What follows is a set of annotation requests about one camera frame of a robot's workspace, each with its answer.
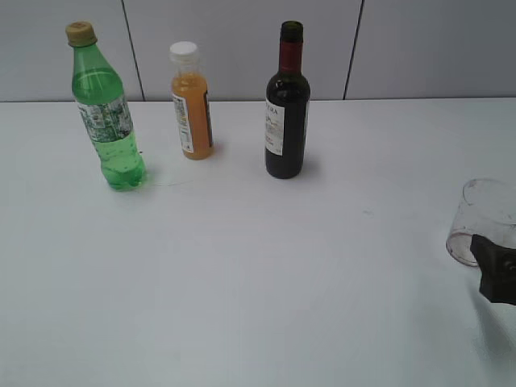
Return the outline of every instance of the green soda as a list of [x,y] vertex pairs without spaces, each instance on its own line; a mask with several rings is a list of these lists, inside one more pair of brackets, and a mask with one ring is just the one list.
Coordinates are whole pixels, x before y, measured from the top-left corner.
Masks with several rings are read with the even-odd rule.
[[137,187],[144,179],[145,164],[136,147],[122,81],[98,49],[90,23],[72,23],[66,34],[73,47],[73,96],[102,174],[113,189]]

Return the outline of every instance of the small juice bottle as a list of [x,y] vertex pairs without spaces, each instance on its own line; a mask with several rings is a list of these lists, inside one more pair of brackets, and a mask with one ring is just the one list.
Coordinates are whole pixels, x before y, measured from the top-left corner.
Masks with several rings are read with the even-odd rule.
[[206,159],[213,153],[213,138],[208,85],[199,70],[197,45],[192,42],[173,44],[170,59],[177,67],[172,80],[172,99],[183,153],[189,159]]

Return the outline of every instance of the bottle label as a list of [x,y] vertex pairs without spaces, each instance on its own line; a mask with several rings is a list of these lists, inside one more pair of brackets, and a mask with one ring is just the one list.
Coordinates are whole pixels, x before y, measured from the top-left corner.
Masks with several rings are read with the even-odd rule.
[[192,142],[192,131],[190,130],[190,122],[188,120],[188,106],[186,99],[176,94],[172,94],[174,107],[176,108],[177,125],[179,126],[179,138],[181,139],[181,147],[185,152],[194,153],[194,143]]
[[77,103],[82,121],[92,141],[111,143],[132,132],[132,120],[125,96],[100,105]]
[[269,152],[283,156],[285,108],[265,100],[265,147]]
[[210,102],[208,101],[208,90],[204,93],[204,105],[206,107],[206,120],[208,121],[208,140],[210,148],[213,147],[213,135],[211,134]]

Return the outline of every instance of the plastic bottle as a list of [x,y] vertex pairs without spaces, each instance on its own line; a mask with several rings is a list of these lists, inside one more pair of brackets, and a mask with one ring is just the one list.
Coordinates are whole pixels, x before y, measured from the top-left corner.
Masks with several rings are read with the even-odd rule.
[[170,59],[176,65],[172,98],[183,153],[189,159],[205,159],[213,153],[208,85],[199,69],[198,47],[192,42],[170,46]]
[[113,189],[141,184],[145,165],[138,153],[122,81],[98,49],[88,22],[66,27],[73,47],[73,96],[101,161],[102,174]]

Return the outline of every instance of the glass bottle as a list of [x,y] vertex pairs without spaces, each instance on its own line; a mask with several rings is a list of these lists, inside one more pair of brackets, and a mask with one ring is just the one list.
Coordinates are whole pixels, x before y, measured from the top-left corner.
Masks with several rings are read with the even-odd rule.
[[305,152],[310,85],[301,74],[303,26],[281,25],[280,65],[267,85],[265,166],[274,177],[301,172]]

